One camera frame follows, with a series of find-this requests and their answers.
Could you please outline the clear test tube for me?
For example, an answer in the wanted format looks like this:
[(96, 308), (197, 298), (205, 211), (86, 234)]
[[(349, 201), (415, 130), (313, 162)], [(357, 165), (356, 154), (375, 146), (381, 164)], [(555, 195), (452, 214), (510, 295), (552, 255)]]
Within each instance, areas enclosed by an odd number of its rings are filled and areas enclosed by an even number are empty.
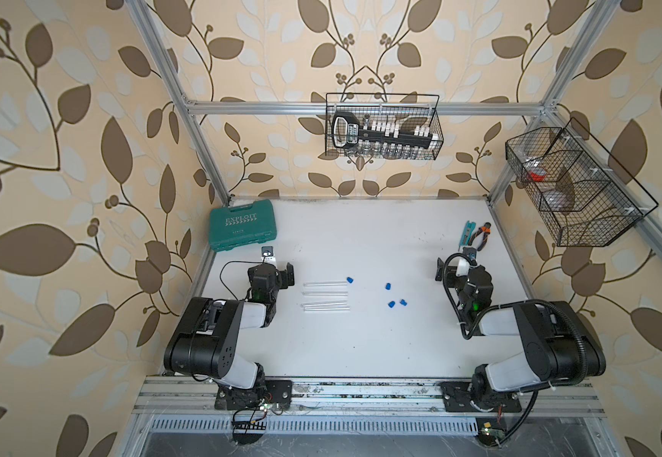
[(304, 291), (303, 296), (307, 297), (346, 297), (347, 291)]
[(303, 283), (303, 286), (305, 288), (318, 288), (318, 287), (329, 287), (329, 288), (336, 288), (336, 287), (345, 287), (349, 283), (347, 281), (319, 281), (319, 282), (307, 282)]
[(349, 312), (351, 307), (345, 302), (316, 303), (301, 305), (304, 312)]

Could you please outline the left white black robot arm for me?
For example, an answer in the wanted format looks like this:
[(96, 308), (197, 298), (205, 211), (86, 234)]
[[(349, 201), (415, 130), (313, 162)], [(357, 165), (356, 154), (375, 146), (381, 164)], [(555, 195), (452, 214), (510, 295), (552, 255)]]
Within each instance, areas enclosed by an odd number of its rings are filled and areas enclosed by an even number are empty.
[(219, 408), (228, 411), (283, 402), (292, 386), (290, 381), (269, 384), (262, 365), (243, 359), (237, 350), (243, 329), (270, 326), (279, 293), (295, 285), (294, 267), (251, 263), (248, 280), (243, 299), (192, 298), (163, 354), (167, 372), (216, 382)]

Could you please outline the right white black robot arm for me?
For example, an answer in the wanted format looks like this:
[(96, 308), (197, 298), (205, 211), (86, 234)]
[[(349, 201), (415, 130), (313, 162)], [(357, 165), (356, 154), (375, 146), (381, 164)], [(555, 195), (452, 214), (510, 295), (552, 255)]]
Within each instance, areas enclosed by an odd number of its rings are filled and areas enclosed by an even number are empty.
[(435, 281), (464, 340), (511, 336), (521, 344), (519, 353), (476, 367), (469, 381), (441, 383), (447, 411), (519, 412), (520, 393), (575, 386), (606, 371), (599, 342), (569, 304), (528, 299), (495, 305), (492, 275), (463, 252), (437, 260)]

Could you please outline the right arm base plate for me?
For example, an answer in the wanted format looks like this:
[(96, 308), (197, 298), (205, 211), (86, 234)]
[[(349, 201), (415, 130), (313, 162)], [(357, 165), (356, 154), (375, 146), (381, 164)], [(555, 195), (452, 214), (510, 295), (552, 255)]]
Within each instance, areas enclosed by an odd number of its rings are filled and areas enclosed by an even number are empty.
[(447, 412), (515, 413), (522, 407), (513, 392), (498, 392), (475, 387), (472, 382), (439, 383), (444, 409)]

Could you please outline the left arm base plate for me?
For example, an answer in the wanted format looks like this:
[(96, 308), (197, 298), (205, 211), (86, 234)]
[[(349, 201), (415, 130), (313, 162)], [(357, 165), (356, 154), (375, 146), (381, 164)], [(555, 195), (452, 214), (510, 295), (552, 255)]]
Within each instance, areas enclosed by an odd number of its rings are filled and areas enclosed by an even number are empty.
[(249, 390), (218, 385), (214, 408), (217, 411), (241, 411), (266, 406), (285, 411), (292, 402), (293, 382), (286, 379), (258, 381)]

